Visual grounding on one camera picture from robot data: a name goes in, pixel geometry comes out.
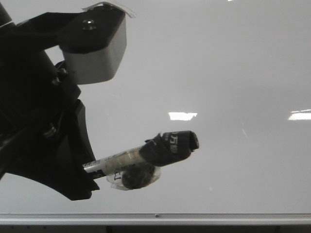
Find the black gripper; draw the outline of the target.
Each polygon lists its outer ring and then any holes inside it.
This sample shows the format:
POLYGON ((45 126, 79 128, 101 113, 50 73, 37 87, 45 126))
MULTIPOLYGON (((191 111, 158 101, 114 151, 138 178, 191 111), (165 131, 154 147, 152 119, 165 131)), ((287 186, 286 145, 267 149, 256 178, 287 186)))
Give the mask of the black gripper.
POLYGON ((0 173, 85 200, 98 185, 83 167, 95 157, 81 91, 45 52, 76 17, 45 13, 0 28, 0 173))

